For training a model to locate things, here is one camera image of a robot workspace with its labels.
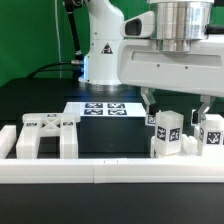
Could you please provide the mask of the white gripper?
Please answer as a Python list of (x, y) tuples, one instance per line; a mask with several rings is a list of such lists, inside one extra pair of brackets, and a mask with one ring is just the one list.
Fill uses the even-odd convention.
[(147, 115), (158, 109), (152, 88), (200, 94), (202, 105), (192, 114), (192, 124), (198, 125), (214, 96), (224, 97), (224, 37), (195, 41), (187, 53), (159, 52), (149, 39), (125, 40), (119, 47), (118, 78), (122, 84), (142, 87)]

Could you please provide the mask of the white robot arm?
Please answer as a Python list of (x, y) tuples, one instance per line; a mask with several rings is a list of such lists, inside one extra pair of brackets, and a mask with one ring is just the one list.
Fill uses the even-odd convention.
[(109, 0), (84, 0), (90, 51), (80, 82), (96, 90), (139, 86), (148, 125), (156, 89), (199, 94), (200, 122), (224, 97), (224, 27), (210, 24), (215, 0), (147, 0), (150, 9), (126, 20)]

